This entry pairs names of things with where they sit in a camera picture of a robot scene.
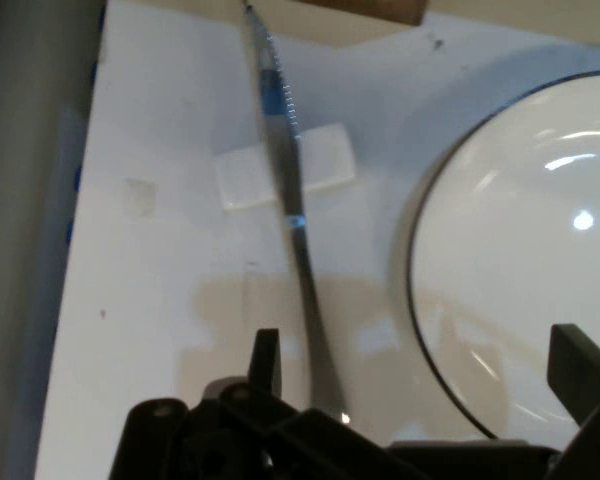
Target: plate rim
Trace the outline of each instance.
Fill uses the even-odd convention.
[[[527,90],[526,92],[514,97],[513,99],[506,102],[504,105],[498,107],[496,110],[485,116],[482,120],[480,120],[476,125],[474,125],[469,131],[463,135],[459,140],[457,140],[451,148],[442,156],[442,158],[437,162],[437,165],[432,172],[431,176],[427,178],[427,185],[424,187],[420,198],[417,200],[417,205],[415,207],[415,213],[413,216],[413,220],[411,221],[409,235],[407,239],[407,256],[406,256],[406,282],[405,289],[407,294],[407,309],[409,312],[409,316],[411,318],[411,324],[413,326],[416,340],[422,355],[431,370],[431,373],[435,377],[436,381],[444,391],[444,393],[449,397],[453,405],[460,411],[462,415],[476,428],[482,433],[485,437],[492,440],[498,440],[498,437],[495,433],[493,433],[486,425],[484,425],[474,413],[471,412],[469,407],[467,407],[464,402],[455,394],[453,389],[449,386],[449,383],[445,380],[442,375],[441,370],[438,368],[433,355],[429,351],[427,343],[425,341],[424,335],[420,328],[420,323],[418,321],[418,317],[416,315],[415,302],[414,302],[414,294],[413,294],[413,258],[415,253],[415,243],[416,238],[418,236],[418,229],[420,227],[421,219],[423,213],[426,209],[427,203],[433,192],[435,186],[438,183],[438,179],[445,171],[447,165],[451,162],[455,154],[458,150],[470,139],[472,138],[485,124],[487,124],[490,120],[500,115],[504,111],[508,110],[510,107],[516,105],[520,101],[525,98],[534,95],[543,90],[547,90],[556,85],[560,85],[567,82],[572,82],[575,80],[580,80],[583,78],[589,77],[597,77],[600,76],[600,70],[592,70],[583,73],[577,73],[574,75],[568,75],[566,77],[561,77],[559,79],[543,83],[535,88]]]

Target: brown cardboard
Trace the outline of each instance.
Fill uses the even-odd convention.
[[[294,0],[407,25],[420,25],[427,0]]]

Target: white table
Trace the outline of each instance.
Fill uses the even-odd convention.
[[[431,13],[334,49],[281,37],[304,128],[343,122],[357,178],[306,198],[352,425],[479,438],[433,379],[404,296],[408,199],[471,126],[518,94],[600,68],[600,49]],[[299,293],[273,205],[222,210],[214,155],[257,141],[237,29],[110,2],[36,478],[106,478],[128,410],[245,372],[282,332],[283,398],[306,406]]]

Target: knife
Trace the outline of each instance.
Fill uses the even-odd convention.
[[[302,294],[311,373],[310,404],[348,423],[344,394],[324,331],[309,258],[295,105],[289,85],[284,81],[271,34],[253,7],[243,3],[255,53],[264,139]]]

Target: white plate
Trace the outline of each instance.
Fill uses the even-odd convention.
[[[544,88],[453,153],[412,242],[415,322],[441,380],[498,437],[563,447],[549,329],[600,346],[600,75]]]

